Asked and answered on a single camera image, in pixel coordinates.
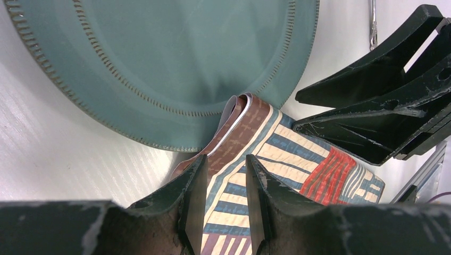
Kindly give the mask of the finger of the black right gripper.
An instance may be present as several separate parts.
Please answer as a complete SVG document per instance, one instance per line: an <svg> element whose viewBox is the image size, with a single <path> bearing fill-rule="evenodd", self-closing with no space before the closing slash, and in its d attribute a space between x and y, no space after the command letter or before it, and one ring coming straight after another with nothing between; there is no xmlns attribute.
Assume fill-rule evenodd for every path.
<svg viewBox="0 0 451 255"><path fill-rule="evenodd" d="M423 154L450 135L450 56L385 95L295 121L292 128L376 166Z"/></svg>
<svg viewBox="0 0 451 255"><path fill-rule="evenodd" d="M383 43L337 73L296 93L299 103L342 108L402 86L404 67L443 20L435 5L422 4Z"/></svg>

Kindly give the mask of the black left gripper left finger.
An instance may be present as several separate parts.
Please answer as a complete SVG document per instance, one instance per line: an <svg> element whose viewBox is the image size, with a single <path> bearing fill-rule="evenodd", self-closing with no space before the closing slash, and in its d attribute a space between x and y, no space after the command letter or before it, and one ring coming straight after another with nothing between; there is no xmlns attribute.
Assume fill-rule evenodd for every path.
<svg viewBox="0 0 451 255"><path fill-rule="evenodd" d="M208 161L123 208L108 200L1 203L1 254L200 254Z"/></svg>

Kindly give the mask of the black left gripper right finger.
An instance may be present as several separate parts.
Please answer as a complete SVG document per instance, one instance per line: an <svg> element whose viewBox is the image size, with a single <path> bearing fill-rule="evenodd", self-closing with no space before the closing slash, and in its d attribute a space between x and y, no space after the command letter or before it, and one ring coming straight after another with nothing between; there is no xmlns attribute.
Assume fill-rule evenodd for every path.
<svg viewBox="0 0 451 255"><path fill-rule="evenodd" d="M246 157L253 254L450 254L450 206L316 203Z"/></svg>

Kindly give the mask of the striped patchwork placemat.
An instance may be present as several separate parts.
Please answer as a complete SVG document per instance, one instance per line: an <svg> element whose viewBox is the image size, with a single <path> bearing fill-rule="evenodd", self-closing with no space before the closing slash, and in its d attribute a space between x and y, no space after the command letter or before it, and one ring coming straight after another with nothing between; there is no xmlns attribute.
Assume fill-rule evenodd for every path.
<svg viewBox="0 0 451 255"><path fill-rule="evenodd" d="M386 254L384 182L349 154L298 134L251 93L233 96L219 129L181 162L183 254Z"/></svg>

